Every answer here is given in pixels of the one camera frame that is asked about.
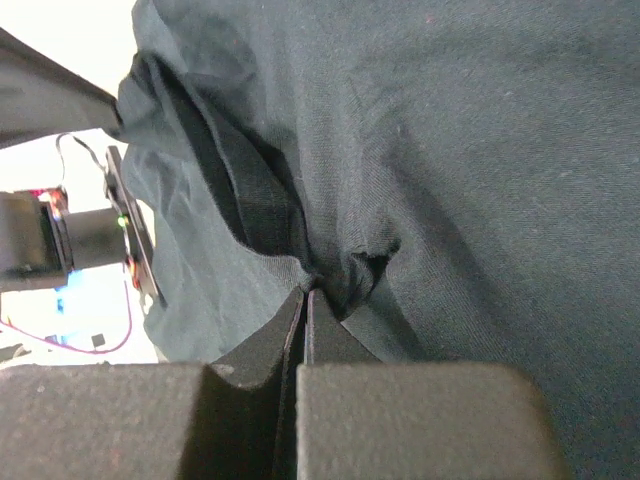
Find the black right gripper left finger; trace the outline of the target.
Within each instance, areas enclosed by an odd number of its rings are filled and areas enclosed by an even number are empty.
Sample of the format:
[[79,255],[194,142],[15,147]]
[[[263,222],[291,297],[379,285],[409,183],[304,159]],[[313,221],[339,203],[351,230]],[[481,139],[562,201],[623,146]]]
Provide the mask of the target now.
[[211,364],[1,373],[5,479],[291,479],[304,295]]

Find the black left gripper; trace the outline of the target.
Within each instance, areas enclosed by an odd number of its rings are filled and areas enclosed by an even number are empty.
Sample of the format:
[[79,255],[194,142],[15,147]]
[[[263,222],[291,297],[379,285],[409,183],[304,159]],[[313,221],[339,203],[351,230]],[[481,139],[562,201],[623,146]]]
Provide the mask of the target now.
[[[1,31],[1,146],[53,134],[115,130],[116,99]],[[108,208],[55,215],[27,191],[1,194],[1,291],[63,287],[71,273],[123,264],[143,297],[162,304],[152,272],[153,246],[137,201],[124,185],[122,158],[109,146]]]

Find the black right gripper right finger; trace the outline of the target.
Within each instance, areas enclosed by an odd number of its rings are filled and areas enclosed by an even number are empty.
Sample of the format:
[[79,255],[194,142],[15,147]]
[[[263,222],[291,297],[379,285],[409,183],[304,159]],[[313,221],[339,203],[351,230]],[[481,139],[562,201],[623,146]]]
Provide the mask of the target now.
[[544,397],[492,363],[384,364],[308,296],[296,379],[301,479],[566,479]]

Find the black t shirt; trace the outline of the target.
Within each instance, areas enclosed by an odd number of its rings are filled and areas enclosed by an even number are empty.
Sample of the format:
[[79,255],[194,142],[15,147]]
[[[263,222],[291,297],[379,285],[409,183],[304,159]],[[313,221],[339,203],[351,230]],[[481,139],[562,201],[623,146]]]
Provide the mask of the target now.
[[520,367],[578,479],[639,475],[635,1],[139,1],[118,94],[170,361],[295,287],[391,361]]

